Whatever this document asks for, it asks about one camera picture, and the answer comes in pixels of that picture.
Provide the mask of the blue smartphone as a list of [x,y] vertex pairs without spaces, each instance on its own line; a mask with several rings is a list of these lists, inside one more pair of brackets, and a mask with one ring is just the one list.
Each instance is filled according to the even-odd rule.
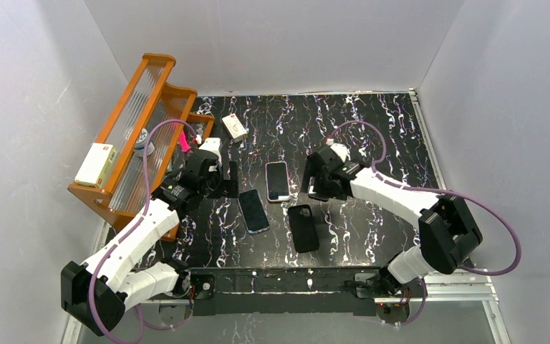
[[256,189],[241,192],[238,195],[238,203],[246,230],[250,235],[269,229],[270,223]]

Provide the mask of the black phone case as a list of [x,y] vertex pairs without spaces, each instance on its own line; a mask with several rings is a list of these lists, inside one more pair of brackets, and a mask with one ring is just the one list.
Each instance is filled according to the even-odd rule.
[[311,207],[291,206],[287,216],[295,251],[300,254],[317,251],[320,243]]

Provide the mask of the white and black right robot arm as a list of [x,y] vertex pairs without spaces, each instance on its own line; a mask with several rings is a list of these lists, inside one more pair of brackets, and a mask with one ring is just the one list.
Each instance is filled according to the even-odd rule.
[[462,198],[416,191],[351,160],[342,144],[326,145],[307,156],[301,191],[321,201],[367,201],[417,229],[419,243],[380,268],[375,283],[379,287],[400,287],[433,272],[452,274],[483,241]]

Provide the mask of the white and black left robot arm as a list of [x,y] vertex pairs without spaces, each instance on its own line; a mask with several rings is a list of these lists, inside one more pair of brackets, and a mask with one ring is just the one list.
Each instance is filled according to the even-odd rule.
[[95,335],[118,343],[112,330],[130,309],[153,296],[172,292],[187,264],[172,259],[134,272],[163,235],[179,225],[204,199],[223,196],[221,156],[198,149],[184,167],[170,173],[149,195],[144,209],[100,251],[60,275],[62,309]]

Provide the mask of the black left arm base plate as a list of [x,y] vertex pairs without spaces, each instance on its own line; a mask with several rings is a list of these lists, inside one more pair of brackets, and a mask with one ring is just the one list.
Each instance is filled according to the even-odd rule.
[[190,320],[196,301],[213,297],[214,283],[213,275],[183,272],[174,289],[160,298],[158,314],[162,324],[175,328]]

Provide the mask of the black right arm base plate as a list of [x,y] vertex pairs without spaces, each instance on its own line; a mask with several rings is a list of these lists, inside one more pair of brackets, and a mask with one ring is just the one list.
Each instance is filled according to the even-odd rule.
[[396,328],[415,321],[424,310],[428,296],[426,283],[420,277],[399,285],[392,278],[381,278],[378,273],[360,272],[349,285],[355,297],[375,302],[381,323]]

